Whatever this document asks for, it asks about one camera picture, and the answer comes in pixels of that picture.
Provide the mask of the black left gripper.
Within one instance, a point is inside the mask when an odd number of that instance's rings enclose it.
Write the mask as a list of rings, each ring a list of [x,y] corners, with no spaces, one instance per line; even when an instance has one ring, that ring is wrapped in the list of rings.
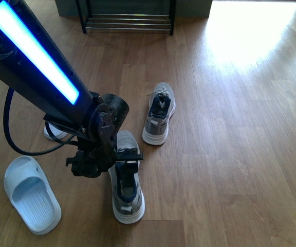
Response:
[[[91,142],[78,138],[78,151],[74,157],[66,159],[71,172],[78,177],[97,178],[107,172],[116,162],[116,174],[121,180],[130,180],[138,172],[143,154],[139,148],[125,148],[116,151],[114,144],[115,126],[104,123],[98,127],[99,140]]]

